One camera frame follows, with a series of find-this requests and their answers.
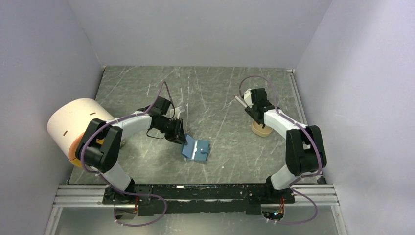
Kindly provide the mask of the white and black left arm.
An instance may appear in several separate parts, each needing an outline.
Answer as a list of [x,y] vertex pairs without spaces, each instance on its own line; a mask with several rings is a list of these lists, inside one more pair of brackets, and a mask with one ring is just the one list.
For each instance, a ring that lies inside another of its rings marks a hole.
[[140,131],[158,130],[164,139],[177,144],[187,144],[183,119],[183,107],[174,107],[163,97],[130,115],[104,120],[93,118],[76,149],[75,156],[85,167],[115,187],[116,198],[124,204],[132,202],[136,195],[134,180],[122,169],[118,155],[122,142]]

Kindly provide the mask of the blue card holder wallet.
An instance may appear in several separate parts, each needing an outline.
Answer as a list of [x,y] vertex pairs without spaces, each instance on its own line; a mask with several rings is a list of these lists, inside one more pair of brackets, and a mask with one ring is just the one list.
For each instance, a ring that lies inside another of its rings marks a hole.
[[190,161],[205,162],[210,152],[209,140],[196,140],[185,134],[187,144],[183,144],[181,154]]

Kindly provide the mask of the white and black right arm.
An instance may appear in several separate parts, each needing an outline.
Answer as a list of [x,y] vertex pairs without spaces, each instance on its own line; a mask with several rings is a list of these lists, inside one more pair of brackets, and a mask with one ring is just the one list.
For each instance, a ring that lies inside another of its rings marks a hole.
[[276,131],[286,140],[285,165],[267,178],[270,186],[264,189],[264,197],[275,203],[284,189],[303,177],[319,174],[326,167],[327,159],[318,126],[307,126],[287,116],[267,99],[264,88],[248,89],[243,94],[245,112],[253,119],[252,131],[261,137]]

